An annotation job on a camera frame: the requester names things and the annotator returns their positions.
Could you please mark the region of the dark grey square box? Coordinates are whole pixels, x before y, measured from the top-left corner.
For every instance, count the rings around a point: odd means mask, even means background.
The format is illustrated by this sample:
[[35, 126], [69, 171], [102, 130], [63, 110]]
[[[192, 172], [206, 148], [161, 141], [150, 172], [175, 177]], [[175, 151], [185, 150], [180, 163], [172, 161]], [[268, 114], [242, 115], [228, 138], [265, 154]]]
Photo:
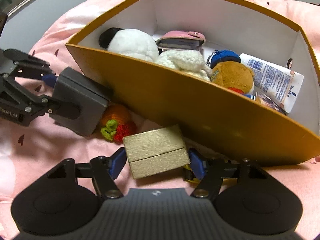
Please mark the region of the dark grey square box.
[[64, 69], [57, 77], [53, 98], [72, 103], [78, 111], [65, 109], [65, 115], [50, 113], [61, 126], [81, 136], [91, 135], [111, 101], [111, 89], [84, 76], [71, 67]]

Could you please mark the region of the gold rectangular gift box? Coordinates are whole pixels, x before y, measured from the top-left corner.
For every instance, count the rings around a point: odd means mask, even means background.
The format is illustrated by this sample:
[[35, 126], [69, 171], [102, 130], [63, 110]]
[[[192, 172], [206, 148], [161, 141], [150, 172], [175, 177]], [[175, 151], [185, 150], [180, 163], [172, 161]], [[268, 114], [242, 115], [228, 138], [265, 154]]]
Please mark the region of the gold rectangular gift box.
[[190, 164], [178, 125], [138, 133], [123, 139], [134, 179], [171, 171]]

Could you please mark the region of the brown bear plush blue outfit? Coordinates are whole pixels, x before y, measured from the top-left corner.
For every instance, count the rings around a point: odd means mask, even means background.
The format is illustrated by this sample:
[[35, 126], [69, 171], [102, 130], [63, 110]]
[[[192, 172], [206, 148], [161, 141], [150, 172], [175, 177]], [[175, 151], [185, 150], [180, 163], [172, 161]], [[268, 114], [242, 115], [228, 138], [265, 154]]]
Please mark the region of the brown bear plush blue outfit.
[[210, 81], [242, 95], [254, 92], [254, 73], [242, 64], [240, 56], [231, 50], [215, 50], [207, 59], [212, 70]]

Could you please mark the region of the white black-eared dog plush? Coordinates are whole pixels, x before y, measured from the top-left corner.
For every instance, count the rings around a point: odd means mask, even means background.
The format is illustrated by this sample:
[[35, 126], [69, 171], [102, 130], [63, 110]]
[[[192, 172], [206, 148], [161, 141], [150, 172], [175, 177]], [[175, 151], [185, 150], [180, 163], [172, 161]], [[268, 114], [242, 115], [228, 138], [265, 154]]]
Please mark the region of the white black-eared dog plush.
[[138, 29], [112, 27], [99, 36], [99, 46], [109, 52], [149, 62], [159, 56], [156, 41]]

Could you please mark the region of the cream yellow crochet doll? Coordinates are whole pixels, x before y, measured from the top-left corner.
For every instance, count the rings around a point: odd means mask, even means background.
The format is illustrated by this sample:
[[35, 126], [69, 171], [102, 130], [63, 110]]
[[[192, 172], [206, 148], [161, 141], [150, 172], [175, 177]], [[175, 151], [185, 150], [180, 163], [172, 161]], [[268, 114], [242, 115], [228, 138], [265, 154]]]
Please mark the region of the cream yellow crochet doll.
[[159, 55], [155, 63], [206, 81], [210, 81], [213, 73], [202, 54], [196, 50], [166, 50]]

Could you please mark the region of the white vaseline lotion tube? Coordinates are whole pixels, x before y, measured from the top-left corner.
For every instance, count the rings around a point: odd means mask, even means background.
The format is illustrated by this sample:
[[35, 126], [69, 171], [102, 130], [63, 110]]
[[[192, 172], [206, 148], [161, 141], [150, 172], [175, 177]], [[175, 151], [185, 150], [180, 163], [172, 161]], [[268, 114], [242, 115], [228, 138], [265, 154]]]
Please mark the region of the white vaseline lotion tube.
[[240, 54], [242, 64], [254, 73], [254, 85], [273, 100], [282, 110], [290, 113], [304, 81], [304, 75], [257, 57]]

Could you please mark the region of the pink card wallet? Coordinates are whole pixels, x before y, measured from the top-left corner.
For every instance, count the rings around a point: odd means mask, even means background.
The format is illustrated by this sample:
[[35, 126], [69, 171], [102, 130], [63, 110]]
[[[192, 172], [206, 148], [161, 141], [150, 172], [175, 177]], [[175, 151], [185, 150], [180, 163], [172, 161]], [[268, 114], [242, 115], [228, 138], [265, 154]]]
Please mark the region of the pink card wallet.
[[205, 36], [199, 32], [173, 30], [161, 36], [156, 44], [163, 50], [199, 50], [205, 42]]

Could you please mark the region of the pink cloud-print duvet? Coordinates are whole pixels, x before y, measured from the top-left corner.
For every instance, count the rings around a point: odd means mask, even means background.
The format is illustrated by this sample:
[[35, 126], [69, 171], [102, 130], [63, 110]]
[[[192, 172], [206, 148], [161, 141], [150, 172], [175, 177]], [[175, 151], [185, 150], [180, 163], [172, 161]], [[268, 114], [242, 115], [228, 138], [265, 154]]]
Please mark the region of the pink cloud-print duvet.
[[[43, 34], [29, 53], [50, 63], [59, 73], [77, 68], [66, 48], [68, 40], [86, 24], [125, 0], [87, 0], [72, 8]], [[319, 53], [319, 6], [294, 0], [247, 0], [269, 8], [299, 24], [316, 54]], [[23, 127], [1, 120], [1, 236], [13, 239], [18, 229], [10, 208], [15, 196], [65, 158], [88, 162], [100, 154], [111, 155], [118, 145], [99, 133], [81, 137], [44, 115]], [[272, 167], [269, 173], [301, 199], [303, 216], [297, 232], [304, 239], [319, 234], [319, 159], [294, 166]]]

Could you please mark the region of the orange crochet carrot toy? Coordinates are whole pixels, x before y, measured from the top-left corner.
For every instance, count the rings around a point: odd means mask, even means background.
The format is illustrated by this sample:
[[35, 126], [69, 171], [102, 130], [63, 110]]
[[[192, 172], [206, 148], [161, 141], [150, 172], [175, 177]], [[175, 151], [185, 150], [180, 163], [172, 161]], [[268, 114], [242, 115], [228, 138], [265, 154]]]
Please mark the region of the orange crochet carrot toy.
[[111, 142], [121, 144], [123, 138], [134, 135], [137, 126], [132, 121], [129, 110], [122, 105], [110, 105], [103, 113], [100, 121], [100, 133]]

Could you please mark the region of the orange cardboard box white inside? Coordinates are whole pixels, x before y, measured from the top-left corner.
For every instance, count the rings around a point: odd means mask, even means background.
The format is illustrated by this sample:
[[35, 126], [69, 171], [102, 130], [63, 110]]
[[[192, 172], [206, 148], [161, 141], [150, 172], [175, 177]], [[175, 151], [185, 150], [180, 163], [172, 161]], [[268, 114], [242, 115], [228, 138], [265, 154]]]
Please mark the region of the orange cardboard box white inside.
[[[110, 27], [150, 35], [201, 32], [207, 51], [229, 49], [285, 66], [304, 81], [291, 113], [270, 108], [157, 64], [100, 49]], [[319, 65], [301, 26], [246, 0], [125, 0], [85, 26], [67, 43], [83, 73], [114, 91], [119, 101], [161, 126], [234, 159], [291, 165], [319, 155]]]

